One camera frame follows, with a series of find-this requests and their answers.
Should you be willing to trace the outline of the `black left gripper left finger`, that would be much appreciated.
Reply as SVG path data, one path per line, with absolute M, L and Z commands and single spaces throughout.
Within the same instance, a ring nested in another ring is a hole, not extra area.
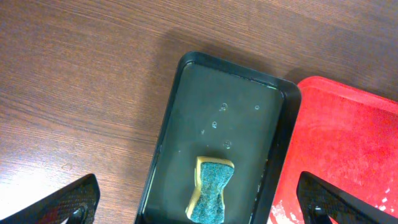
M 87 174 L 60 190 L 1 220 L 1 223 L 92 224 L 100 200 L 94 174 Z

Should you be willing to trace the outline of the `yellow green sponge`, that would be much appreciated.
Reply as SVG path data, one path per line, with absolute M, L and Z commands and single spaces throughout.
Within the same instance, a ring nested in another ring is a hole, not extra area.
M 234 164 L 226 159 L 198 156 L 195 166 L 195 188 L 185 209 L 194 223 L 224 222 L 223 192 L 234 174 Z

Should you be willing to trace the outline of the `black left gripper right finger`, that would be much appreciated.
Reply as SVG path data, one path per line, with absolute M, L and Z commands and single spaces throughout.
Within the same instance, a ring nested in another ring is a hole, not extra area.
M 303 171 L 296 194 L 305 224 L 382 224 L 397 218 L 348 194 L 329 182 Z

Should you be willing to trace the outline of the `red plastic tray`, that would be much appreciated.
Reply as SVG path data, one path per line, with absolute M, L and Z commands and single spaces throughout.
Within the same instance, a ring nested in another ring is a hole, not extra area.
M 296 195 L 303 171 L 396 216 L 397 103 L 323 77 L 298 87 L 302 102 L 269 223 L 303 222 Z

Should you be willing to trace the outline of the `black plastic tray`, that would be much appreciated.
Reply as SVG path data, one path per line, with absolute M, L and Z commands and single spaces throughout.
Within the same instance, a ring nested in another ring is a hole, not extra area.
M 268 223 L 302 96 L 298 86 L 201 52 L 179 61 L 136 223 L 188 223 L 201 156 L 226 159 L 226 223 Z

